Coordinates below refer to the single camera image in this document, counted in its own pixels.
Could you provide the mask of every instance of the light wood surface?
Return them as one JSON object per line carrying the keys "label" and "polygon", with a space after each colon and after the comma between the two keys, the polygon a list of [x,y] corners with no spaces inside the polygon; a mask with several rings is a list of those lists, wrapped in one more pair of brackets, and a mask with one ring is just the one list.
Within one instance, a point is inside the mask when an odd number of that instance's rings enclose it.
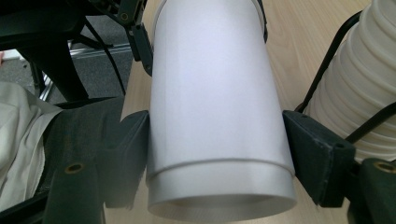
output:
{"label": "light wood surface", "polygon": [[[292,110],[304,99],[338,28],[347,18],[365,8],[370,1],[262,1],[268,20],[267,50],[280,104],[282,109]],[[148,31],[151,30],[152,16],[159,2],[160,0],[148,0],[144,15],[144,23]],[[123,116],[149,109],[150,85],[151,77],[144,72],[141,63],[134,62],[128,82]],[[345,202],[343,208],[335,209],[315,206],[297,179],[294,183],[298,203],[293,209],[277,216],[237,223],[347,223],[348,202]],[[147,210],[147,200],[148,191],[142,181],[134,208],[132,210],[107,209],[107,223],[184,223],[151,215]]]}

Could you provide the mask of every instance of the white cylinder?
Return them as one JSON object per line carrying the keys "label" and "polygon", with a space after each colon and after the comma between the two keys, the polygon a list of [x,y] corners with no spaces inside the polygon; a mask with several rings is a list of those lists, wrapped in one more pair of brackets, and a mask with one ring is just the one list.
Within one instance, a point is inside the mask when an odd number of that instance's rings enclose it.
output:
{"label": "white cylinder", "polygon": [[292,208],[294,169],[257,1],[163,1],[154,27],[148,210],[219,222]]}
{"label": "white cylinder", "polygon": [[[396,102],[396,0],[374,0],[332,59],[305,113],[347,137]],[[396,159],[396,117],[355,144],[356,159]]]}

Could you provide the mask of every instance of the floor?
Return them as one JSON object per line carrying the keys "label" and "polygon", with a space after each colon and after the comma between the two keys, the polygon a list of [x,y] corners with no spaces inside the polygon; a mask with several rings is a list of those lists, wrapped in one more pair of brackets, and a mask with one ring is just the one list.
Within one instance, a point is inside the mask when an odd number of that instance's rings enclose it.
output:
{"label": "floor", "polygon": [[[117,46],[128,43],[122,27],[109,17],[94,16],[88,17],[88,20],[107,44]],[[87,28],[84,28],[82,34],[94,39]],[[75,44],[71,46],[71,49],[88,49],[88,47],[82,44]],[[119,68],[123,85],[126,88],[133,60],[132,52],[130,50],[115,52],[112,53],[112,56]],[[74,58],[73,62],[90,98],[122,95],[120,84],[106,55]],[[25,60],[13,59],[4,61],[0,66],[0,81],[18,83],[28,91],[34,92],[30,65]],[[57,104],[65,102],[65,99],[54,88],[49,95],[48,101],[52,104]]]}

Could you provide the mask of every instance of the white shirt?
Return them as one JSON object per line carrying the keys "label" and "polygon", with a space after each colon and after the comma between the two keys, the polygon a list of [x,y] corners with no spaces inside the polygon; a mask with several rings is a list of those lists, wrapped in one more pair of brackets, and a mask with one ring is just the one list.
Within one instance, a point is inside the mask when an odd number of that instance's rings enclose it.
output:
{"label": "white shirt", "polygon": [[44,169],[43,132],[61,111],[0,82],[0,211],[33,197]]}

